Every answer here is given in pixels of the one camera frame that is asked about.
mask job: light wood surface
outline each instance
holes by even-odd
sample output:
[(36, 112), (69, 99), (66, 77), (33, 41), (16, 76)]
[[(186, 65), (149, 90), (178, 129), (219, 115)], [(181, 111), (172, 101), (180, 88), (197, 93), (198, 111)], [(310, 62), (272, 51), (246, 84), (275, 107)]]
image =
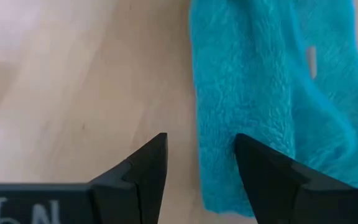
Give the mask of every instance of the light wood surface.
[(160, 223), (244, 223), (202, 208), (188, 6), (0, 0), (0, 182), (87, 181), (167, 132)]

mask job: blue towel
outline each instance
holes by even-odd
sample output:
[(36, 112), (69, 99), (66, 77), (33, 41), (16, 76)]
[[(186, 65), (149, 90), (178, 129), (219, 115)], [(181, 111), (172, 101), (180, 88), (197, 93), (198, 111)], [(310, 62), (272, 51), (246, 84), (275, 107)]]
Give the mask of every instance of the blue towel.
[[(351, 0), (193, 0), (190, 31), (208, 210), (253, 216), (234, 155), (237, 133), (358, 187)], [(309, 46), (317, 50), (315, 80)]]

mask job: wooden floor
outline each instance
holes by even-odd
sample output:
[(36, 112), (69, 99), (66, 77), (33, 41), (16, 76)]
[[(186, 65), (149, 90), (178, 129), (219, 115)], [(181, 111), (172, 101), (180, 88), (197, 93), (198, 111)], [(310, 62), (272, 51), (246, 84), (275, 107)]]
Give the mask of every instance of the wooden floor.
[(202, 209), (188, 6), (0, 0), (0, 182), (87, 181), (163, 131), (160, 223), (244, 223)]

